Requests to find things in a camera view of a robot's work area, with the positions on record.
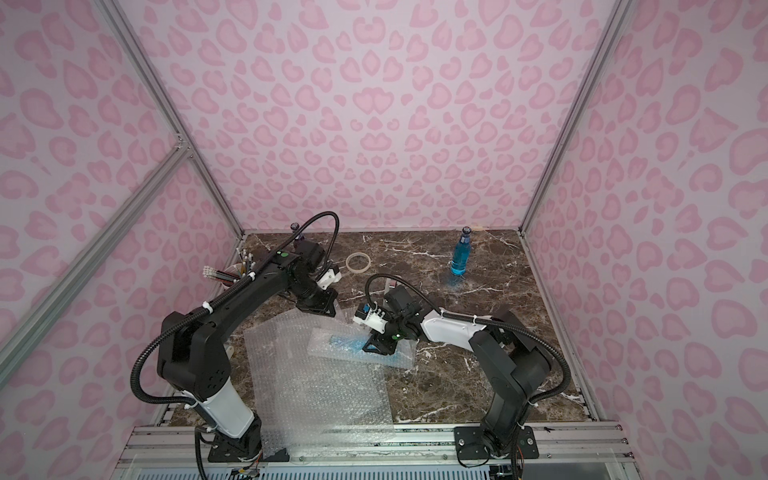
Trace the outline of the blue glass bottle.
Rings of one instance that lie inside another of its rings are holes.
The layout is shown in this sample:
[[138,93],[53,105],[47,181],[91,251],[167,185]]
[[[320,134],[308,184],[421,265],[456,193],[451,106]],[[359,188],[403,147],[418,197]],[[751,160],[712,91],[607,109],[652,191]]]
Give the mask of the blue glass bottle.
[[460,237],[454,247],[450,269],[453,275],[462,276],[466,272],[468,260],[471,254],[472,229],[464,226]]

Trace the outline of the bubble wrap sheet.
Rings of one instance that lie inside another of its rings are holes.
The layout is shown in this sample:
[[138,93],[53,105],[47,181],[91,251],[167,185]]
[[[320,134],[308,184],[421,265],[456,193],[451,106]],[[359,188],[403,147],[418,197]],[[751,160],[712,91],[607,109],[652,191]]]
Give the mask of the bubble wrap sheet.
[[264,453],[383,441],[394,425],[382,365],[361,361],[365,330],[289,310],[244,334]]
[[364,349],[368,336],[359,332],[335,332],[314,328],[307,344],[310,356],[348,362],[382,365],[409,370],[416,363],[416,343],[399,343],[393,355],[381,355]]

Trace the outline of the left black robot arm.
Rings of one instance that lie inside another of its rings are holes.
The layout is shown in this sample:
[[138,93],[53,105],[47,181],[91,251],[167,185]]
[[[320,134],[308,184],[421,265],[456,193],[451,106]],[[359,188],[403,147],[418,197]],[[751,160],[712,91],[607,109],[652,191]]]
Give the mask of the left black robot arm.
[[215,298],[188,313],[172,312],[159,335],[139,353],[130,374],[133,395],[148,405],[179,404],[202,420],[193,434],[195,460],[256,462],[262,421],[238,391],[232,362],[245,329],[274,298],[301,313],[333,318],[339,273],[331,253],[339,216],[324,211],[294,224],[287,238],[245,268]]

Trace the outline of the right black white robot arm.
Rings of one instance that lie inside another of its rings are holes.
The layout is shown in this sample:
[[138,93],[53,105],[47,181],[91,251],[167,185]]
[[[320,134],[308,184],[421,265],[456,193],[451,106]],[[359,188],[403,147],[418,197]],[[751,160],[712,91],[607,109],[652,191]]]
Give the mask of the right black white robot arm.
[[569,388],[570,365],[562,353],[509,311],[469,315],[437,306],[401,277],[374,274],[353,320],[370,329],[366,353],[389,356],[402,341],[442,343],[471,352],[494,396],[479,425],[479,445],[490,457],[522,452],[530,410]]

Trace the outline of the blue bottle with label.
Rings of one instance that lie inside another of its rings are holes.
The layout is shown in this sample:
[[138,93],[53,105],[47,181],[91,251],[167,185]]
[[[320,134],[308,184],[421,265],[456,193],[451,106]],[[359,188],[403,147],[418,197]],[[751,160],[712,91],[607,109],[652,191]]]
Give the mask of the blue bottle with label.
[[340,335],[331,335],[328,343],[334,351],[355,353],[366,353],[366,345],[369,343],[368,337],[342,337]]

